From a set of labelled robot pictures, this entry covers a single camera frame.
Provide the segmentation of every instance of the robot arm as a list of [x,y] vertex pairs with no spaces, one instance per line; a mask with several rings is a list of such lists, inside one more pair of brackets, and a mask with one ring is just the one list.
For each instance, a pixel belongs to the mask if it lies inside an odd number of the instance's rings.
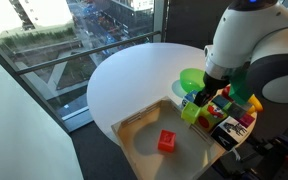
[[204,106],[245,70],[256,95],[288,102],[284,88],[288,86],[288,9],[277,0],[235,0],[220,20],[213,45],[204,51],[205,88],[194,100],[197,106]]

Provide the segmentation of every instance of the round table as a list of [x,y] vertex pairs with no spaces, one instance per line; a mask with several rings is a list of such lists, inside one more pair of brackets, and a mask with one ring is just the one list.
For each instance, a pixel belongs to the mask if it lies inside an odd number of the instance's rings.
[[91,115],[118,144],[111,125],[168,96],[180,105],[180,72],[205,69],[204,51],[173,43],[147,43],[115,53],[94,71],[87,88]]

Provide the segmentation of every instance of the wooden tray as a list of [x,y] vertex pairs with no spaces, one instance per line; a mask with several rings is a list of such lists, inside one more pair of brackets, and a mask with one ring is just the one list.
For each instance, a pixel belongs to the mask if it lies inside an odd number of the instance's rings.
[[[153,103],[112,129],[138,179],[197,179],[225,150],[180,118],[168,98]],[[162,129],[176,133],[174,152],[158,150]]]

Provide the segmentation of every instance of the floor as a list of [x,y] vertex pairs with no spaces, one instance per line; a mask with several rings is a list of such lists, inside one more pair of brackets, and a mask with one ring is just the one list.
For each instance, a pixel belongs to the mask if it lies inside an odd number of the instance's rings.
[[[262,100],[262,103],[265,111],[258,115],[253,130],[254,136],[258,139],[269,139],[282,134],[288,127],[288,105],[272,104],[265,100]],[[85,180],[136,179],[120,147],[110,141],[95,122],[73,131],[71,137]],[[254,152],[247,143],[244,143],[238,151],[242,157]],[[233,153],[221,158],[224,166],[230,172],[243,170],[245,167],[254,167],[260,160],[261,157],[258,156],[241,164],[235,161]],[[199,180],[208,179],[221,180],[224,178],[213,168],[209,168]]]

